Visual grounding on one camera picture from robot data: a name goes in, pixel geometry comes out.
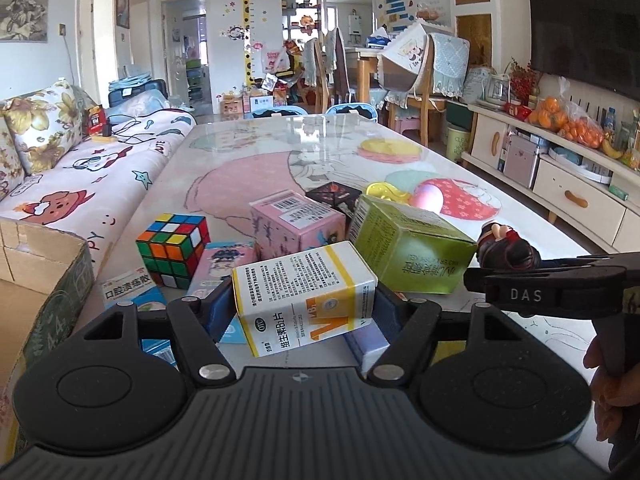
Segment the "right hand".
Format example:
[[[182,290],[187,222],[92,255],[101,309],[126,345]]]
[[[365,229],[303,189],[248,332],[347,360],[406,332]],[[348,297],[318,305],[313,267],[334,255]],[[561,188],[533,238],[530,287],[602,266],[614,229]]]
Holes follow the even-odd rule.
[[[597,440],[612,441],[624,420],[624,408],[637,405],[640,401],[640,370],[636,365],[622,376],[611,376],[604,367],[604,357],[600,339],[595,336],[584,356],[585,368],[596,372],[591,381],[591,395],[594,402],[594,420],[597,425]]]

